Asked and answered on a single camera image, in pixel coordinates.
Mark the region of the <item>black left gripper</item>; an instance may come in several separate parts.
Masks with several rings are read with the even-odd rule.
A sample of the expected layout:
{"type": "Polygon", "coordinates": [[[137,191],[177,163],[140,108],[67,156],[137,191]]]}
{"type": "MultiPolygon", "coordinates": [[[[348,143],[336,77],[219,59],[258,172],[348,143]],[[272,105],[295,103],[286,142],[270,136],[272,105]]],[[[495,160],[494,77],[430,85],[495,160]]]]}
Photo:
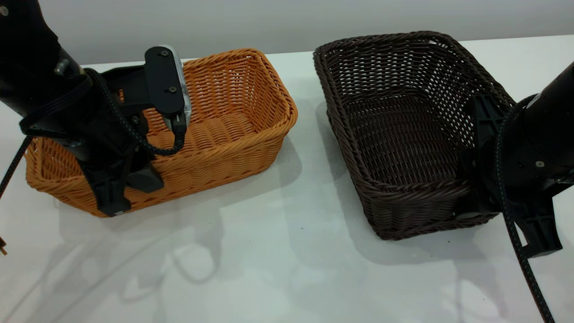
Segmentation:
{"type": "Polygon", "coordinates": [[[108,217],[131,210],[126,185],[144,193],[164,188],[152,154],[121,126],[97,85],[50,84],[35,90],[31,116],[31,174],[37,180],[83,173],[98,210],[108,217]]]}

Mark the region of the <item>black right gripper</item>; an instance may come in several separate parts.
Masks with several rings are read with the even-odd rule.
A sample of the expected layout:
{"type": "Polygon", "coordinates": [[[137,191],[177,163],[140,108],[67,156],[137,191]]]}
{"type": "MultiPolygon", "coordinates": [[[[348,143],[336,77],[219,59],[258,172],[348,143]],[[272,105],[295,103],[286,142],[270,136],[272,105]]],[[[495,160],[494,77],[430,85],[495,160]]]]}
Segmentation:
{"type": "MultiPolygon", "coordinates": [[[[455,205],[457,219],[496,216],[501,211],[494,147],[481,148],[480,171],[475,166],[475,149],[459,153],[457,177],[465,180],[471,190],[455,205]]],[[[572,186],[573,166],[553,163],[532,147],[506,147],[502,151],[502,175],[512,200],[511,217],[527,242],[522,247],[523,255],[531,259],[562,250],[552,196],[572,186]]]]}

